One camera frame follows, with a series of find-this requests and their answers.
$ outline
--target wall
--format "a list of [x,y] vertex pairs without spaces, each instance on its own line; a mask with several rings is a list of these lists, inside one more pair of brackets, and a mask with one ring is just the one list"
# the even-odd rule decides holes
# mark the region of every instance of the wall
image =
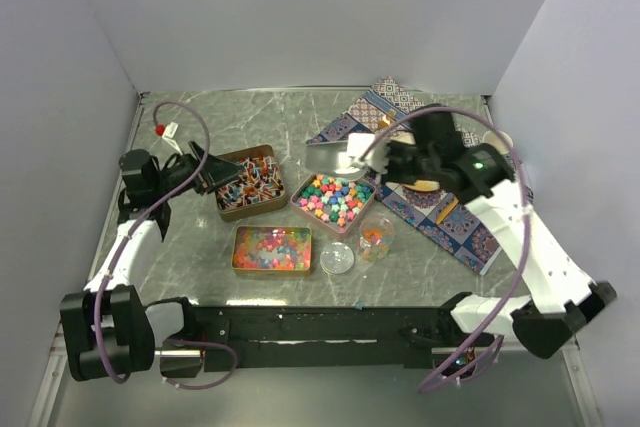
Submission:
[[0,0],[0,412],[25,425],[82,287],[135,92],[85,0]]
[[543,0],[89,0],[134,85],[492,93]]
[[492,107],[532,170],[536,208],[619,299],[579,336],[607,425],[640,425],[637,252],[640,0],[547,0]]

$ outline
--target clear plastic cup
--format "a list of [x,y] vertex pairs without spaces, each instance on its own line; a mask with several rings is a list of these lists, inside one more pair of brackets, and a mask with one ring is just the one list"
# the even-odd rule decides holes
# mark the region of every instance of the clear plastic cup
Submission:
[[384,259],[396,236],[396,230],[389,219],[382,215],[368,215],[360,224],[360,245],[358,254],[370,262]]

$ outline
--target plastic container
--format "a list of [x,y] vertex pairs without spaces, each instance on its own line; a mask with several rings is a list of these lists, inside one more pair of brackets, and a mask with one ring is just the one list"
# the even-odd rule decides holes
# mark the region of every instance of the plastic container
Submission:
[[238,275],[307,276],[311,273],[311,229],[238,226],[231,267]]
[[395,236],[396,230],[389,219],[378,214],[368,216],[360,224],[358,254],[368,261],[384,259]]
[[[231,162],[241,162],[243,159],[255,157],[273,157],[275,162],[274,172],[277,172],[280,181],[282,182],[280,167],[277,164],[273,147],[271,147],[270,145],[259,145],[257,147],[250,147],[248,149],[236,150],[235,152],[222,154],[218,157],[224,160],[229,160]],[[246,185],[246,183],[241,183],[240,188],[244,188],[244,186]],[[224,207],[221,199],[221,191],[218,191],[216,192],[216,205],[218,207],[218,214],[220,215],[220,218],[225,222],[233,222],[235,220],[245,219],[254,215],[260,215],[267,212],[273,212],[274,210],[282,209],[287,205],[287,195],[284,189],[284,183],[282,183],[281,185],[282,189],[280,189],[280,193],[278,195],[275,195],[273,199],[262,200],[251,205],[243,205],[239,207]]]
[[[291,196],[291,204],[293,205],[293,210],[298,215],[302,216],[307,222],[311,222],[315,224],[317,228],[325,231],[329,236],[331,236],[335,240],[343,242],[344,239],[346,239],[347,236],[352,232],[353,228],[360,223],[360,221],[364,217],[364,214],[373,204],[376,188],[374,185],[370,184],[365,180],[360,179],[355,181],[356,185],[368,187],[373,193],[373,195],[371,195],[369,199],[366,202],[364,202],[362,209],[360,210],[360,213],[355,216],[353,221],[347,222],[344,227],[340,227],[338,226],[338,224],[334,222],[328,222],[328,223],[323,222],[322,220],[318,219],[313,213],[300,208],[300,206],[298,205],[298,200],[300,200],[302,192],[309,186],[309,184],[311,184],[315,180],[315,178],[316,178],[316,174],[311,174],[309,178],[296,191],[296,193]],[[329,213],[331,211],[331,208],[329,206],[325,206],[324,211],[325,213]]]

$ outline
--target white cup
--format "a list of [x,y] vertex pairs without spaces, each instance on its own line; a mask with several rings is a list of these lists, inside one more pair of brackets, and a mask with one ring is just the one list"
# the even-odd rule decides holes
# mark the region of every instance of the white cup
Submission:
[[498,136],[491,131],[482,136],[482,142],[495,147],[500,155],[506,155],[509,153],[509,149],[513,148],[513,140],[511,140],[511,137],[506,133],[502,131],[500,131],[500,133],[504,135],[509,145],[505,145],[500,139],[498,139]]

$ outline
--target table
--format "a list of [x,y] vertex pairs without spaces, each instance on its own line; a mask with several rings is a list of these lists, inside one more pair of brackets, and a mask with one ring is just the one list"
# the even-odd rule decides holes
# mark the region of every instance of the table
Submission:
[[[291,195],[309,175],[304,169],[307,139],[320,132],[345,111],[363,90],[283,90],[226,92],[156,92],[146,94],[133,141],[157,155],[160,162],[173,153],[154,132],[151,111],[164,100],[181,100],[196,108],[211,131],[211,153],[223,154],[246,147],[270,144],[280,163],[287,194]],[[446,105],[487,116],[481,96],[417,93],[425,103]],[[186,148],[188,140],[202,144],[199,124],[179,107],[161,110],[165,124],[179,124],[176,138]],[[480,136],[484,127],[461,117],[460,124]],[[319,266],[322,248],[333,242],[313,230],[312,274],[306,278],[245,278],[231,270],[237,225],[309,226],[291,206],[225,223],[218,216],[213,196],[193,192],[170,201],[172,217],[167,238],[140,287],[144,303],[186,296],[196,305],[291,305],[291,306],[437,306],[462,291],[500,296],[508,290],[515,269],[500,254],[481,277],[471,272],[421,233],[376,202],[372,212],[386,215],[396,228],[396,239],[384,260],[369,263],[356,256],[354,267],[331,276]],[[109,228],[101,246],[101,265],[113,243],[117,212],[111,212]],[[358,234],[346,243],[357,250]],[[524,284],[518,294],[526,293]]]

